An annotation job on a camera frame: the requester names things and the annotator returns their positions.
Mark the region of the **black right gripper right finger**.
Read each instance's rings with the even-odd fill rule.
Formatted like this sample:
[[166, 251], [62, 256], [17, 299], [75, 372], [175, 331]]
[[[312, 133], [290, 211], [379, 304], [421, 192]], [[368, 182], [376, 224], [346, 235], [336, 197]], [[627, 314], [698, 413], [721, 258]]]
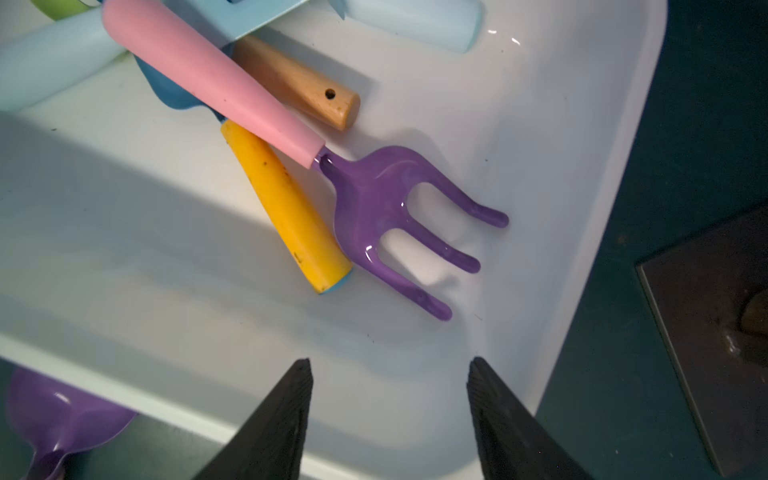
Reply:
[[589, 479], [482, 357], [470, 362], [467, 394], [486, 479]]

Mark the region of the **purple fork pink handle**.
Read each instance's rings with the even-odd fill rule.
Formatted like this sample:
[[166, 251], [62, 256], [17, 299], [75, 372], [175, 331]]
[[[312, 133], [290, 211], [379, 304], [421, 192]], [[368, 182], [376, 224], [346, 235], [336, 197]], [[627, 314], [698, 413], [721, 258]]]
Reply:
[[33, 449], [26, 479], [61, 479], [66, 459], [117, 437], [136, 413], [23, 367], [5, 400], [12, 429]]
[[451, 308], [387, 266], [379, 257], [382, 235], [400, 229], [456, 267], [475, 274], [480, 262], [444, 242], [409, 213], [411, 190], [429, 183], [469, 216], [496, 228], [506, 214], [471, 199], [418, 152], [386, 146], [358, 160], [331, 151], [250, 74], [159, 1], [106, 1], [102, 22], [109, 36], [180, 87], [334, 186], [334, 235], [342, 252], [392, 289], [441, 321]]

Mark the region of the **light blue hand rake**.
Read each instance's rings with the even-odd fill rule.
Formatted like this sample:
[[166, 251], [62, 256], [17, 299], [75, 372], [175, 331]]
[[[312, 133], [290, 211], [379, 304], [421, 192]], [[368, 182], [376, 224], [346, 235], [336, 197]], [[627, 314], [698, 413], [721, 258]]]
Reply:
[[[164, 5], [218, 47], [301, 6], [301, 1], [166, 1]], [[1, 45], [1, 110], [13, 112], [88, 78], [124, 52], [107, 34], [99, 7]]]

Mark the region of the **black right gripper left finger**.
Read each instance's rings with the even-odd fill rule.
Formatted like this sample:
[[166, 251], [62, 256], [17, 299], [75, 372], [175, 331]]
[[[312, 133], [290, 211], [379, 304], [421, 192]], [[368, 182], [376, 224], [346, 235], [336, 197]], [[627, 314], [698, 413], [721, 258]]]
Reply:
[[297, 479], [313, 388], [311, 363], [295, 361], [197, 479]]

